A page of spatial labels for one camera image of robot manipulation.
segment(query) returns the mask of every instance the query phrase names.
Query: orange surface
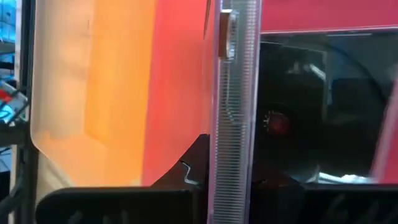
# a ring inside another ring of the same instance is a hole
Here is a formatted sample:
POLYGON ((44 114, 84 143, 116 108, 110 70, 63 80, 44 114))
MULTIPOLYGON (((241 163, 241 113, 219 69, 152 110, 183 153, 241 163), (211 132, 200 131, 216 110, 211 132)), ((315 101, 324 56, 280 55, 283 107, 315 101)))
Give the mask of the orange surface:
POLYGON ((107 179, 115 183, 142 174, 154 7, 96 2, 85 128, 109 149, 106 162, 117 172, 107 179))
POLYGON ((77 186, 141 184, 154 13, 152 0, 37 3, 32 140, 77 186))

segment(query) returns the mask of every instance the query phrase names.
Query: black curved edge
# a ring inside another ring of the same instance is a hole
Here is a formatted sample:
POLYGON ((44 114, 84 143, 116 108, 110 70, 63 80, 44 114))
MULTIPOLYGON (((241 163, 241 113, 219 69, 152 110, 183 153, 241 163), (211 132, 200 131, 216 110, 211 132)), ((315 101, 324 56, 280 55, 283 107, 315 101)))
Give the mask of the black curved edge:
MULTIPOLYGON (((22 93, 26 95, 28 100, 31 98, 32 89, 35 4, 36 0, 22 0, 20 87, 26 87, 26 90, 22 93)), ((21 175, 17 178, 22 178, 24 198, 14 211, 15 224, 33 224, 35 220, 39 151, 32 143, 29 126, 27 125, 24 145, 17 148, 16 173, 21 175)))
POLYGON ((209 135, 199 135, 179 161, 150 187, 56 190, 37 205, 36 222, 206 223, 209 146, 209 135))

